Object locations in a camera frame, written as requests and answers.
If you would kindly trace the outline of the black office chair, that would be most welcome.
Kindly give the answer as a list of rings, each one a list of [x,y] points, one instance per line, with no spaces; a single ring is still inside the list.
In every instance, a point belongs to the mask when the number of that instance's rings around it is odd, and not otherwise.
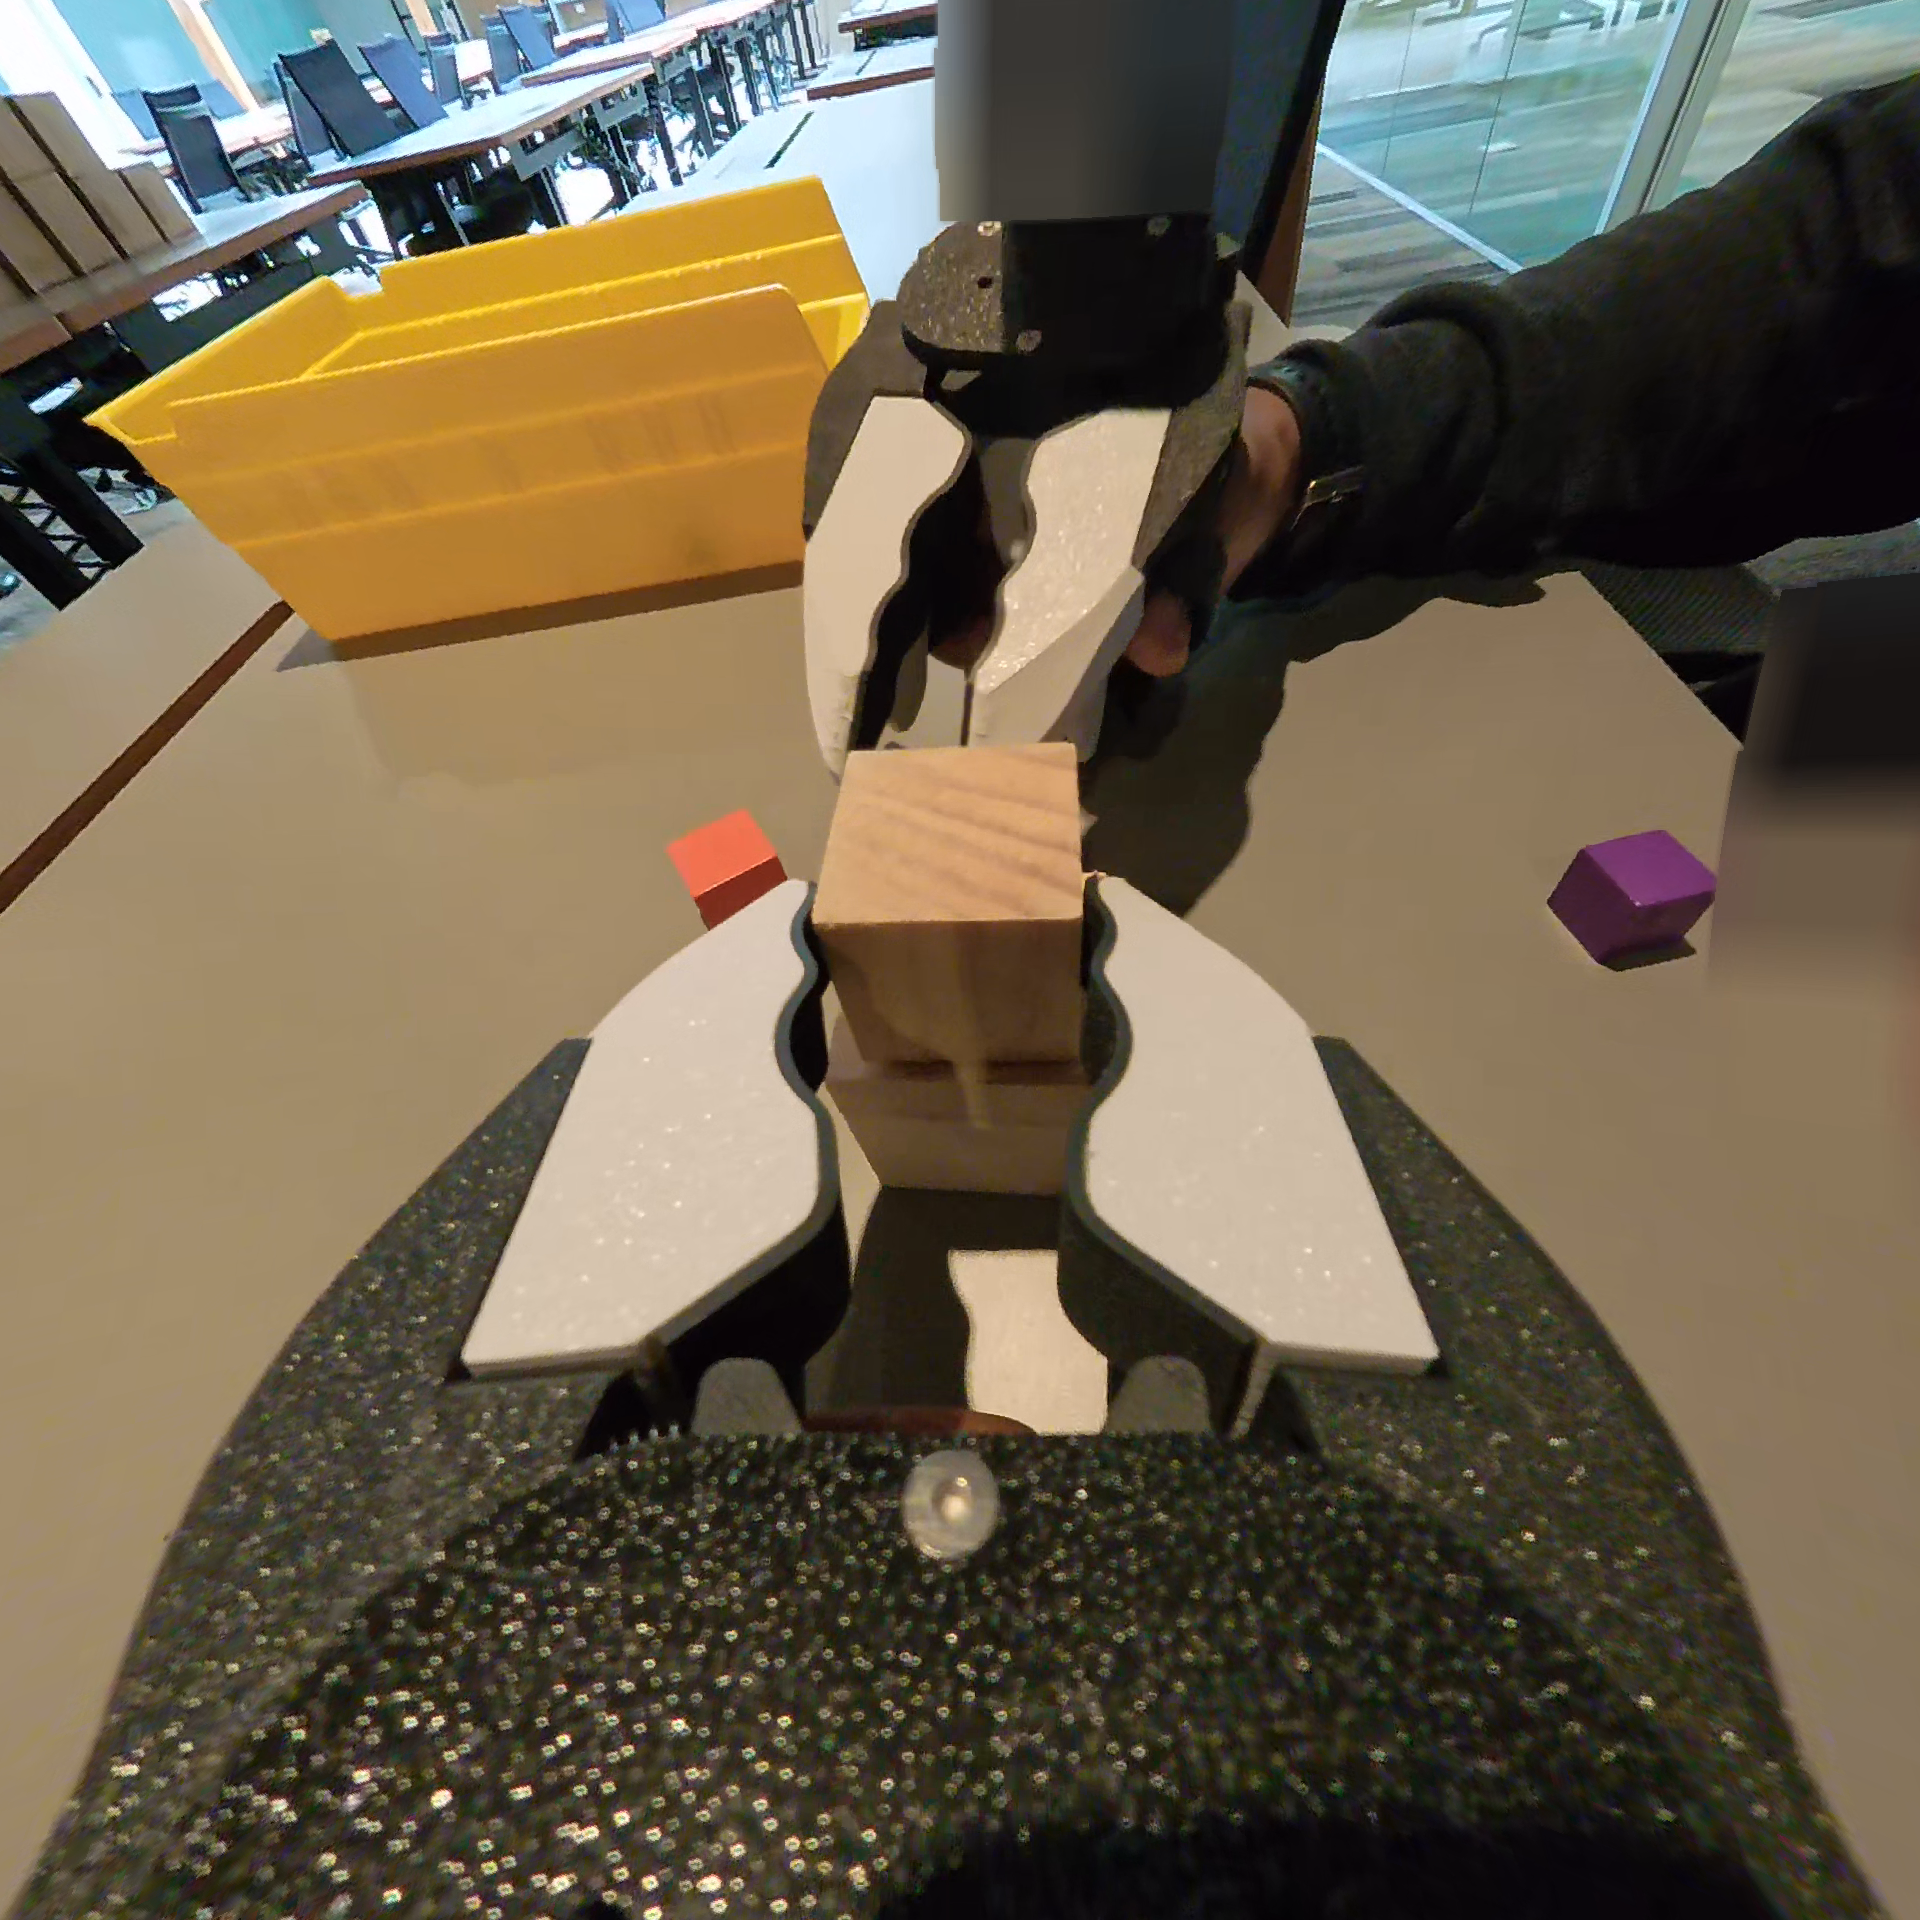
[[[393,117],[367,93],[338,44],[275,54],[275,74],[305,160],[359,158],[397,138]]]
[[[285,107],[216,117],[199,88],[142,89],[136,98],[152,122],[175,187],[193,212],[283,194],[297,186],[285,162],[293,136]]]

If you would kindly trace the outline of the row of cardboard boxes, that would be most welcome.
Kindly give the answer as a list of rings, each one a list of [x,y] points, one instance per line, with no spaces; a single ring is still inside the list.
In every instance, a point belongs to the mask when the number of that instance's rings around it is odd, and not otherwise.
[[[199,236],[150,160],[110,166],[55,93],[2,98],[2,278],[13,296]]]

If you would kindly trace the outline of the black wristwatch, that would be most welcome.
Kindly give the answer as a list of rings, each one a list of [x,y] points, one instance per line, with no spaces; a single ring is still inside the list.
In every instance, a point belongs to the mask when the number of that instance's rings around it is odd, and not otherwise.
[[[1285,402],[1295,426],[1298,451],[1287,533],[1298,536],[1328,512],[1342,512],[1363,492],[1363,461],[1353,448],[1353,432],[1338,411],[1331,384],[1317,363],[1285,355],[1261,371],[1256,384]]]

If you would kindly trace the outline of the person's right hand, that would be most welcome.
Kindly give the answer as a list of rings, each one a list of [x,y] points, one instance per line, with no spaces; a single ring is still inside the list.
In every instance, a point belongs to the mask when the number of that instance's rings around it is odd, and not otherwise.
[[[1216,587],[1201,600],[1201,609],[1192,610],[1191,600],[1170,582],[1150,585],[1135,633],[1121,651],[1127,665],[1154,682],[1175,680],[1185,670],[1214,609],[1231,600],[1247,568],[1291,524],[1305,492],[1302,474],[1302,424],[1291,401],[1271,381],[1247,387],[1239,440],[1216,496]]]

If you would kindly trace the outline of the person's right forearm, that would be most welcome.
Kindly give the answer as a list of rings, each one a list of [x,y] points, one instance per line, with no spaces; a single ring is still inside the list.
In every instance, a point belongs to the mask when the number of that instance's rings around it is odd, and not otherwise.
[[[1502,282],[1298,342],[1363,492],[1237,600],[1549,561],[1714,568],[1917,515],[1917,77]]]

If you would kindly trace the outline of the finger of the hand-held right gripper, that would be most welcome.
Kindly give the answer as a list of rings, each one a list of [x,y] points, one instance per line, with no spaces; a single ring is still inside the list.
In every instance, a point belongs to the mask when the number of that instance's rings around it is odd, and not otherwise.
[[[1168,420],[1166,408],[1117,408],[1038,440],[1023,470],[1033,533],[970,667],[968,748],[1097,745],[1113,665],[1144,606],[1135,540]]]
[[[967,453],[931,402],[873,398],[807,538],[805,684],[829,778],[869,748],[968,744],[973,674],[928,651],[928,590],[910,579],[910,540]]]

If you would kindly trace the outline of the purple wooden cube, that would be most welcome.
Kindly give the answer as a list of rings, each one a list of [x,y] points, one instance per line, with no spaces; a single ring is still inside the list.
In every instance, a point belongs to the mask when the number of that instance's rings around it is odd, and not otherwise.
[[[1597,965],[1616,969],[1689,945],[1718,892],[1714,868],[1670,833],[1632,833],[1578,848],[1546,909]]]

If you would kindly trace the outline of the dark-framed desk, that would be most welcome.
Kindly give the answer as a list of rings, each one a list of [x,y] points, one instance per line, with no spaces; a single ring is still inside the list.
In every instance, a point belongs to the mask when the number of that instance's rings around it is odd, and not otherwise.
[[[535,200],[543,228],[563,228],[566,216],[550,182],[553,170],[576,153],[582,130],[593,128],[593,109],[655,81],[655,61],[576,75],[557,82],[535,75],[479,106],[447,112],[439,124],[399,136],[367,150],[313,170],[309,187],[354,186],[371,200],[387,238],[425,242],[425,251],[462,249],[473,236],[458,225],[447,190],[463,179],[471,160],[494,153],[507,158],[511,176]]]

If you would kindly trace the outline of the yellow plastic bin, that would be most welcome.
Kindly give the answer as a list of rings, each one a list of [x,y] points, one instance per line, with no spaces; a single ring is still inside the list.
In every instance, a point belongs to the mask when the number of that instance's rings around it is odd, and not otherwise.
[[[357,640],[798,564],[869,310],[800,176],[317,278],[88,424]]]

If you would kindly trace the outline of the long brown desk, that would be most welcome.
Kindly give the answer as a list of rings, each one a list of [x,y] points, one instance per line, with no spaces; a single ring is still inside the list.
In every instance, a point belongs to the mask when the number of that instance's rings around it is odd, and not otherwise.
[[[110,469],[142,484],[150,475],[87,417],[350,268],[342,218],[359,202],[350,182],[218,208],[199,216],[192,236],[42,296],[3,293],[3,573],[69,609],[136,554],[128,522],[88,475]]]

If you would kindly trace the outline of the plain wooden cube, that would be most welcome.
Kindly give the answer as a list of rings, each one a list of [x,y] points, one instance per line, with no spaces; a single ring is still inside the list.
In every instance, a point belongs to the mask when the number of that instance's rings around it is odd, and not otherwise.
[[[1081,1064],[870,1064],[849,1027],[826,1041],[822,1091],[879,1186],[1056,1195],[1090,1099]]]
[[[1067,744],[846,761],[808,920],[873,1065],[1063,1065],[1082,1027]]]

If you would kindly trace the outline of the dark grey fabric seat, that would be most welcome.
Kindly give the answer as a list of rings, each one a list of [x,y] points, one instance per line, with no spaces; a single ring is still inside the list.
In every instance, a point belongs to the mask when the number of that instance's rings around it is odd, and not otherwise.
[[[1730,568],[1619,568],[1578,573],[1737,739],[1759,684],[1771,610],[1792,590],[1917,572],[1917,525],[1797,540]]]

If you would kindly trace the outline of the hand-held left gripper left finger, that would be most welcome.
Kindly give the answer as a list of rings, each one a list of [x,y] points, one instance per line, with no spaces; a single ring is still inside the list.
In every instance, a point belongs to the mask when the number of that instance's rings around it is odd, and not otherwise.
[[[754,1357],[789,1387],[849,1296],[811,890],[784,881],[591,1034],[462,1348],[467,1376],[688,1382]]]

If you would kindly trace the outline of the red wooden cube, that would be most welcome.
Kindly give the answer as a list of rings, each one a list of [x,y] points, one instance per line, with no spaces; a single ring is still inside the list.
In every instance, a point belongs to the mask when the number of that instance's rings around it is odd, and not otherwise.
[[[719,929],[786,882],[771,838],[742,808],[669,841],[664,858],[706,929]]]

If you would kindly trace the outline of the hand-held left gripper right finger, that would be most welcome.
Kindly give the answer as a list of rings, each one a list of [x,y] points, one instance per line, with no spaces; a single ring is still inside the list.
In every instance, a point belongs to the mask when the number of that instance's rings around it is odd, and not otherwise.
[[[1063,1220],[1247,1361],[1438,1363],[1306,1022],[1129,881],[1094,876],[1087,1008],[1111,1053],[1072,1126]]]

